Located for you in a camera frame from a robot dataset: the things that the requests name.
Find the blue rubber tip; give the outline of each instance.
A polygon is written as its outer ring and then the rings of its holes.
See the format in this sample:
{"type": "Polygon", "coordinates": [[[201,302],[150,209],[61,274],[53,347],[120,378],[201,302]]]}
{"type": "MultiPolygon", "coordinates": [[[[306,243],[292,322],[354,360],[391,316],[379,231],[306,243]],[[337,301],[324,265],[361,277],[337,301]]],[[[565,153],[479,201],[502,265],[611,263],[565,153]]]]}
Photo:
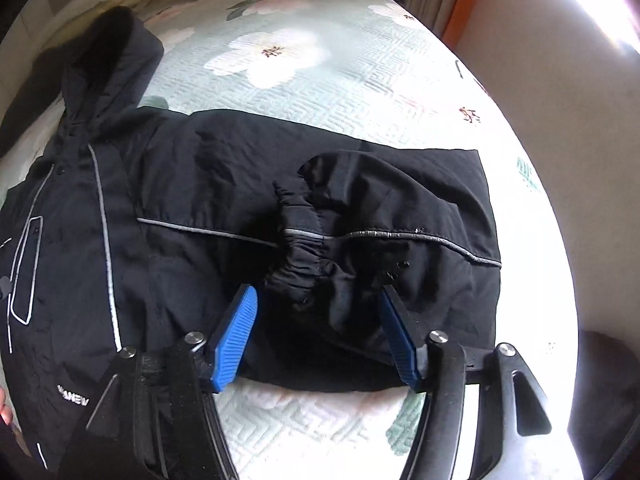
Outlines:
{"type": "Polygon", "coordinates": [[[386,292],[380,294],[380,324],[389,342],[391,356],[404,384],[416,389],[420,380],[416,347],[386,292]]]}
{"type": "Polygon", "coordinates": [[[218,393],[236,378],[257,313],[258,294],[252,286],[248,286],[238,301],[236,312],[215,349],[211,384],[218,393]]]}

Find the blue gripper pad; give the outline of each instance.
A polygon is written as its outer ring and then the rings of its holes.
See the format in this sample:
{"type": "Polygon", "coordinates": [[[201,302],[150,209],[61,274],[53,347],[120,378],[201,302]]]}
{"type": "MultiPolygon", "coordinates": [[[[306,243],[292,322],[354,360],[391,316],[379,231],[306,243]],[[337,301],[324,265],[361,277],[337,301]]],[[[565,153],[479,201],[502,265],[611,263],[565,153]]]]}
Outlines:
{"type": "Polygon", "coordinates": [[[380,324],[389,342],[400,379],[412,390],[417,390],[426,374],[427,349],[424,341],[419,340],[417,335],[412,335],[411,329],[406,326],[405,323],[411,320],[403,320],[396,310],[395,303],[399,301],[393,289],[383,289],[379,305],[380,324]]]}
{"type": "Polygon", "coordinates": [[[236,378],[244,347],[258,313],[258,294],[252,286],[248,286],[239,298],[234,298],[234,304],[237,305],[236,311],[214,350],[211,384],[218,393],[236,378]]]}

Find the bed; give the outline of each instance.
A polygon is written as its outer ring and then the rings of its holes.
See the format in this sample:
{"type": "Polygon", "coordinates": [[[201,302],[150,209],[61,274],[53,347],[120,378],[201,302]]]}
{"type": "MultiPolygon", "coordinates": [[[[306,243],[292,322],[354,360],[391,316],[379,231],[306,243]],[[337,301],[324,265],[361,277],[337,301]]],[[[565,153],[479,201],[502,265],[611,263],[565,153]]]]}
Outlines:
{"type": "MultiPolygon", "coordinates": [[[[577,360],[572,277],[546,193],[497,105],[392,0],[154,0],[140,14],[164,58],[141,105],[233,108],[396,148],[478,150],[502,255],[497,342],[514,344],[568,422],[577,360]]],[[[55,131],[56,100],[0,162],[20,182],[55,131]]],[[[237,380],[216,405],[241,480],[398,478],[424,399],[407,388],[318,394],[237,380]]],[[[454,478],[468,478],[468,386],[454,478]]]]}

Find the flower center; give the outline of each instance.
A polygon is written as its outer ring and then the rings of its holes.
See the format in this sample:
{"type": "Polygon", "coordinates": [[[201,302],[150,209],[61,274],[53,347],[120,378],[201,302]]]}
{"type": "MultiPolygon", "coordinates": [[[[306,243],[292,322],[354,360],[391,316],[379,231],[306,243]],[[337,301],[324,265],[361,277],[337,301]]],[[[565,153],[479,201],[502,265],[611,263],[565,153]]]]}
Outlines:
{"type": "Polygon", "coordinates": [[[276,57],[282,54],[284,49],[281,46],[272,46],[271,48],[265,48],[262,51],[264,57],[276,57]]]}

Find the reflective piping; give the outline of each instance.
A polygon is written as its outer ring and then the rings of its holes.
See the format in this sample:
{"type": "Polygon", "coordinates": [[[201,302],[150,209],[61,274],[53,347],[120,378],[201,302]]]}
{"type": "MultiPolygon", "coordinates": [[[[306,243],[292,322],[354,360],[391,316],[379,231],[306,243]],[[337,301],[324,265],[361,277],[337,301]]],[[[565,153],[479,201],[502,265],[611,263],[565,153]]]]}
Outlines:
{"type": "Polygon", "coordinates": [[[14,286],[12,288],[12,291],[8,294],[7,303],[6,303],[6,334],[7,334],[7,339],[9,341],[9,354],[12,354],[14,352],[14,346],[12,345],[12,341],[11,341],[11,325],[9,323],[9,313],[11,311],[11,306],[13,304],[12,301],[13,301],[13,296],[15,291],[15,282],[14,282],[15,259],[18,257],[18,250],[20,250],[20,246],[22,245],[22,239],[24,238],[24,235],[27,232],[27,226],[29,225],[29,220],[31,220],[31,213],[33,213],[33,207],[36,205],[36,200],[38,199],[38,196],[40,195],[42,188],[47,183],[47,180],[49,180],[51,173],[53,173],[53,166],[54,165],[52,164],[49,170],[49,173],[47,173],[47,176],[42,181],[42,184],[40,184],[40,187],[36,192],[36,196],[33,197],[33,201],[31,202],[31,207],[29,209],[29,214],[27,215],[27,219],[24,223],[24,227],[22,228],[22,234],[20,235],[20,239],[18,240],[18,245],[15,247],[14,262],[11,264],[10,279],[14,286]]]}
{"type": "MultiPolygon", "coordinates": [[[[26,320],[22,319],[20,316],[18,316],[15,313],[15,310],[14,310],[15,294],[11,298],[11,314],[12,314],[12,316],[15,317],[16,320],[21,322],[24,326],[28,326],[29,323],[31,322],[31,313],[33,311],[33,294],[34,294],[35,289],[36,289],[36,272],[38,270],[38,260],[40,258],[40,241],[42,240],[42,223],[43,223],[42,216],[35,216],[31,220],[29,220],[29,225],[31,225],[31,222],[33,222],[34,220],[39,220],[40,221],[40,230],[38,231],[38,242],[37,242],[37,245],[36,245],[36,257],[35,257],[35,261],[33,263],[33,276],[31,277],[31,297],[29,299],[29,313],[27,314],[27,319],[26,320]]],[[[22,252],[20,253],[20,260],[18,261],[18,270],[15,273],[15,287],[16,288],[18,287],[18,276],[20,275],[20,267],[22,265],[22,256],[24,254],[24,249],[27,246],[28,238],[29,238],[29,229],[27,229],[27,235],[24,237],[24,244],[22,245],[22,252]]]]}
{"type": "Polygon", "coordinates": [[[102,182],[100,180],[100,170],[98,169],[98,159],[91,144],[87,145],[91,158],[94,160],[95,183],[98,188],[98,202],[100,203],[100,219],[102,220],[102,239],[104,240],[104,255],[107,264],[107,290],[109,293],[109,308],[111,310],[111,325],[113,326],[113,341],[116,350],[122,350],[120,341],[120,327],[118,325],[118,313],[116,312],[116,300],[113,295],[113,269],[111,267],[111,247],[109,245],[109,231],[107,229],[107,215],[104,212],[104,196],[102,195],[102,182]]]}
{"type": "Polygon", "coordinates": [[[212,231],[211,229],[202,229],[200,227],[189,227],[189,226],[180,225],[180,224],[170,224],[169,222],[161,222],[159,220],[151,220],[149,218],[138,218],[137,220],[142,224],[168,227],[169,229],[176,229],[177,231],[187,231],[189,233],[197,233],[201,235],[222,236],[224,238],[233,238],[234,240],[242,240],[243,242],[253,242],[255,244],[266,245],[268,247],[278,247],[278,244],[275,244],[273,242],[260,240],[258,238],[249,238],[248,236],[236,235],[236,234],[227,233],[224,231],[212,231]]]}
{"type": "Polygon", "coordinates": [[[49,470],[49,467],[47,466],[47,461],[44,460],[44,456],[42,454],[42,448],[40,447],[40,443],[36,442],[36,446],[38,447],[38,453],[40,454],[40,459],[42,460],[42,465],[44,466],[44,469],[49,470]]]}
{"type": "Polygon", "coordinates": [[[438,244],[444,245],[449,249],[456,251],[459,254],[462,254],[466,258],[478,263],[478,264],[487,264],[494,267],[501,268],[502,264],[497,260],[490,260],[489,258],[483,258],[482,256],[476,256],[472,252],[466,250],[464,247],[461,247],[451,240],[447,240],[446,238],[441,238],[439,236],[433,235],[425,235],[422,233],[397,233],[397,232],[389,232],[389,231],[374,231],[374,230],[366,230],[366,231],[354,231],[353,233],[347,233],[343,236],[325,236],[318,233],[313,233],[309,231],[302,231],[300,229],[284,229],[285,234],[293,234],[300,235],[307,238],[315,238],[317,240],[334,240],[336,238],[392,238],[396,240],[417,240],[419,242],[436,242],[438,244]]]}

